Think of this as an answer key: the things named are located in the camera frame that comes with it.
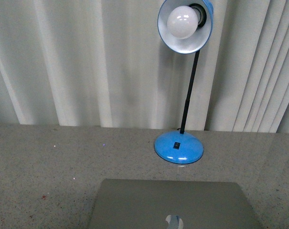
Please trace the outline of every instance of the lamp arm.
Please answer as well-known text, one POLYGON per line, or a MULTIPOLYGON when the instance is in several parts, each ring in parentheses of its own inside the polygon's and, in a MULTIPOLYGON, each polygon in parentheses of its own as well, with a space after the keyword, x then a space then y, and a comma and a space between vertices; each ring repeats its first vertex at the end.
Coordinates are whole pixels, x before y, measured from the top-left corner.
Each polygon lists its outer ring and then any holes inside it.
POLYGON ((194 61, 193 61, 193 67, 192 67, 192 72, 191 72, 191 77, 190 77, 189 89, 188 89, 187 98, 186 98, 186 102, 184 104, 184 110, 183 110, 183 115, 182 115, 182 125, 181 125, 181 129, 180 129, 180 134, 182 134, 182 135, 184 133, 184 129, 186 126, 187 115, 188 115, 189 104, 190 104, 190 98, 191 98, 191 93, 192 93, 192 88, 193 88, 193 83, 194 83, 194 77, 195 77, 195 72, 196 72, 196 66, 197 66, 199 55, 200 55, 200 50, 195 53, 195 57, 194 57, 194 61))

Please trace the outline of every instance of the lamp base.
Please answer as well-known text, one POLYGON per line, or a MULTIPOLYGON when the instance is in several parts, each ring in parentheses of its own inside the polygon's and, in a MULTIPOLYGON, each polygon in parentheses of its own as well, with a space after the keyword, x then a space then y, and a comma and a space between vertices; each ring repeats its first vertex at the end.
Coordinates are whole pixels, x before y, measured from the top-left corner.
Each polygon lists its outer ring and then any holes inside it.
POLYGON ((196 137, 180 131, 160 135, 155 141, 156 153, 166 161, 176 164, 190 164, 201 159, 203 145, 196 137))

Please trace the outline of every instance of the laptop lid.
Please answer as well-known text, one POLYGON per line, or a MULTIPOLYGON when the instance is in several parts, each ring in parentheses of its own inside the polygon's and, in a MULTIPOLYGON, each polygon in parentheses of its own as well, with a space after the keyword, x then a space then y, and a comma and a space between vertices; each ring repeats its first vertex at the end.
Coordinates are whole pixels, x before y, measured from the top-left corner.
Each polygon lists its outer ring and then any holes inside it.
POLYGON ((106 179, 89 229, 262 228, 231 182, 106 179))

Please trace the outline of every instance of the white light bulb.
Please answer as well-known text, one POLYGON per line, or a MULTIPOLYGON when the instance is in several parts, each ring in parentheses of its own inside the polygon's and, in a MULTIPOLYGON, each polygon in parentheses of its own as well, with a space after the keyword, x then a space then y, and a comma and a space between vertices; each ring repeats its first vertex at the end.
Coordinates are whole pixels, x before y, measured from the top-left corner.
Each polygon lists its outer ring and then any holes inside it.
POLYGON ((179 39, 191 37, 196 31, 198 18, 195 11, 189 6, 175 8, 168 17, 168 30, 179 39))

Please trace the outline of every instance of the lamp switch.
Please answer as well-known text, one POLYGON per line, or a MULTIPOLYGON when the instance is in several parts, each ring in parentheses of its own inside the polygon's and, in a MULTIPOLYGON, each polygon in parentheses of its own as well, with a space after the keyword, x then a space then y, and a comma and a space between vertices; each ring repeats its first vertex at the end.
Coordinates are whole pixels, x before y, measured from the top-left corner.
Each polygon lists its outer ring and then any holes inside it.
POLYGON ((174 149, 179 149, 180 146, 181 146, 180 142, 175 142, 173 148, 174 149))

